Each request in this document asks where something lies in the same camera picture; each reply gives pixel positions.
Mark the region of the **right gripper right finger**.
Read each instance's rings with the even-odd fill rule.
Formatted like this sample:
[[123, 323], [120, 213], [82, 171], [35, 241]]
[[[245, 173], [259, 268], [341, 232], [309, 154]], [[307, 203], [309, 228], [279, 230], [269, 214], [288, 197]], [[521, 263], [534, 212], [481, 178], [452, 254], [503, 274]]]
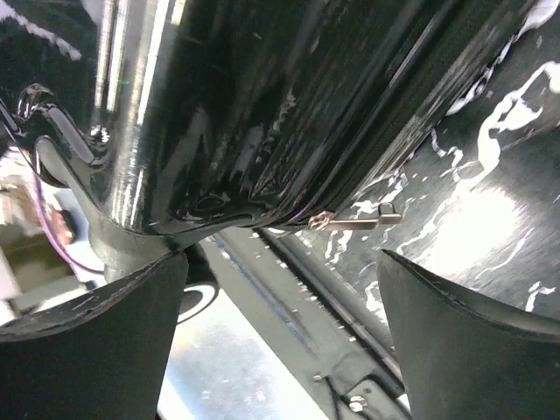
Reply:
[[557, 419], [559, 322], [389, 250], [377, 279], [415, 419]]

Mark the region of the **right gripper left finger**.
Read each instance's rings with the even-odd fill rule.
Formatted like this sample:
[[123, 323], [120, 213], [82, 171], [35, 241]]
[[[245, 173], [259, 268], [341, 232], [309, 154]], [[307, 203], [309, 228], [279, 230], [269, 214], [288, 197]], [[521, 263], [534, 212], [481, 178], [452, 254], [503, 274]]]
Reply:
[[153, 419], [188, 262], [166, 255], [1, 328], [3, 419]]

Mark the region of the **metal zipper pull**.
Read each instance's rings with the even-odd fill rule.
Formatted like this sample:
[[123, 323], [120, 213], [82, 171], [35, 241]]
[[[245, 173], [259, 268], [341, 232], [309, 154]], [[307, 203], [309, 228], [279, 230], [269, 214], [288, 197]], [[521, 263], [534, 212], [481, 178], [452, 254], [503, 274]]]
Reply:
[[324, 211], [309, 219], [308, 228], [316, 231], [367, 231], [378, 226], [394, 226], [399, 224], [402, 218], [391, 203], [381, 203], [377, 207], [377, 216], [373, 219], [341, 219], [335, 213]]

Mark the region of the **black white space suitcase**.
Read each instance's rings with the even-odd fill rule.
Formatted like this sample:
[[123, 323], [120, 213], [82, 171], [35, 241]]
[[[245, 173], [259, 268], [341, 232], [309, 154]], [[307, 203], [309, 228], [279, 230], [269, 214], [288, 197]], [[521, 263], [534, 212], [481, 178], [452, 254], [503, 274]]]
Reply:
[[396, 168], [530, 1], [4, 1], [1, 136], [108, 267], [300, 229]]

